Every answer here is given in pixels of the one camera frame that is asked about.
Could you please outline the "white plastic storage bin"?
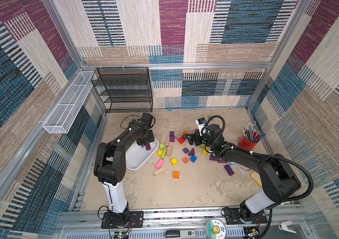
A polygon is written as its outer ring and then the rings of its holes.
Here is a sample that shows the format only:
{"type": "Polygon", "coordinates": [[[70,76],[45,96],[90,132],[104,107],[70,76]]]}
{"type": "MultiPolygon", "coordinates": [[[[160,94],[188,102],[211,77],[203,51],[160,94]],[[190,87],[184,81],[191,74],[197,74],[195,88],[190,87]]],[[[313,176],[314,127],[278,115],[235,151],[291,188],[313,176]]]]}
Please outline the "white plastic storage bin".
{"type": "Polygon", "coordinates": [[[147,150],[145,146],[141,147],[135,141],[126,152],[126,168],[133,172],[140,171],[145,164],[152,158],[157,149],[159,148],[159,142],[155,139],[149,143],[150,150],[147,150]]]}

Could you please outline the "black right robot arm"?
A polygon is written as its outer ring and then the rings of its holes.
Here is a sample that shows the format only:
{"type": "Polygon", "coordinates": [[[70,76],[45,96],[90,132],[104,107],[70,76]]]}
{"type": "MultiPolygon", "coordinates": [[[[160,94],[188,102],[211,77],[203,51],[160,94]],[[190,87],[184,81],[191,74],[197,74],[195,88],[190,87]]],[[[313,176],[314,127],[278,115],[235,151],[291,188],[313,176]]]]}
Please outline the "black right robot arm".
{"type": "Polygon", "coordinates": [[[243,201],[236,213],[244,224],[254,221],[265,209],[271,210],[286,201],[301,200],[313,191],[313,177],[298,163],[280,154],[256,153],[227,142],[223,137],[225,125],[211,124],[205,118],[197,119],[195,123],[198,132],[186,135],[189,144],[204,145],[212,158],[234,162],[260,176],[262,188],[243,201]]]}

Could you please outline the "purple rectangular block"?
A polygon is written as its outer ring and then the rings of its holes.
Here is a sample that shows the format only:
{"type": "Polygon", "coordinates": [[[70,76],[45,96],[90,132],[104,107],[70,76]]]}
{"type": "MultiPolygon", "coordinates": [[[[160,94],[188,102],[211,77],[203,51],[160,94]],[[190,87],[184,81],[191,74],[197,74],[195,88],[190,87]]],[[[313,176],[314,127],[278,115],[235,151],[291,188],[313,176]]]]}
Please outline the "purple rectangular block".
{"type": "Polygon", "coordinates": [[[151,150],[150,144],[149,144],[149,143],[146,143],[146,144],[145,144],[145,148],[146,148],[146,150],[151,150]]]}

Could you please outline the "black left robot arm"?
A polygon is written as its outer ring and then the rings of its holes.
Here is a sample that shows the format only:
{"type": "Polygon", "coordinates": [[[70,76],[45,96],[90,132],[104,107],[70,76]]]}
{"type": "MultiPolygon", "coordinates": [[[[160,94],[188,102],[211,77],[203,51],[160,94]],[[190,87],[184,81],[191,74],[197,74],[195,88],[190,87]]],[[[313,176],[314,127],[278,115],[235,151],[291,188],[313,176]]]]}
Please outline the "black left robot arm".
{"type": "Polygon", "coordinates": [[[106,219],[123,226],[130,220],[128,202],[124,196],[122,180],[125,177],[126,153],[136,143],[141,148],[154,141],[151,128],[155,119],[150,113],[143,113],[140,119],[129,122],[128,127],[116,139],[101,143],[97,148],[94,176],[106,190],[109,202],[106,219]]]}

